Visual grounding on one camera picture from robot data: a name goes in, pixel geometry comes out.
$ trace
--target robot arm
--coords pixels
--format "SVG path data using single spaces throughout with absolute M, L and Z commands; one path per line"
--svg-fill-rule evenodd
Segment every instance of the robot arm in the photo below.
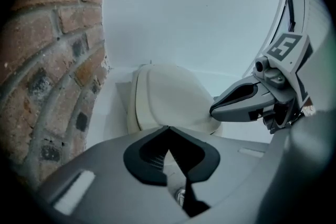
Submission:
M 307 35 L 284 33 L 255 60 L 253 74 L 234 83 L 210 108 L 218 121 L 263 118 L 271 133 L 295 121 L 309 96 L 297 72 L 312 55 Z

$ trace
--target toilet lid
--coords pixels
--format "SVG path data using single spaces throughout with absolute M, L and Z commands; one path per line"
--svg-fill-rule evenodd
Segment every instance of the toilet lid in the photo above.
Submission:
M 136 88 L 135 111 L 142 130 L 168 125 L 211 134 L 221 124 L 210 116 L 211 95 L 182 67 L 144 66 Z

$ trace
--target black rubber mount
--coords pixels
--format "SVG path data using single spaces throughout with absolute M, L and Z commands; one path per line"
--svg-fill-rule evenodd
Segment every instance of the black rubber mount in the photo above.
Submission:
M 262 72 L 263 64 L 261 62 L 256 62 L 256 69 L 258 72 Z
M 168 150 L 191 184 L 208 180 L 221 158 L 211 145 L 177 128 L 164 126 L 130 145 L 124 152 L 124 164 L 140 182 L 166 186 L 163 165 Z

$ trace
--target brick wall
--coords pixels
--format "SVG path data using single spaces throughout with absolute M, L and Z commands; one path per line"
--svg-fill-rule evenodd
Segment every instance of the brick wall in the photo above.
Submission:
M 0 33 L 0 146 L 36 188 L 85 149 L 108 72 L 102 0 L 16 0 Z

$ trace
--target toilet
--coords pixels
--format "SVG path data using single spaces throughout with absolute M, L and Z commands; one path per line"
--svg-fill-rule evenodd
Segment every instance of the toilet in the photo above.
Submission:
M 132 80 L 128 133 L 183 127 L 221 136 L 221 122 L 210 116 L 213 97 L 189 70 L 174 65 L 145 65 Z

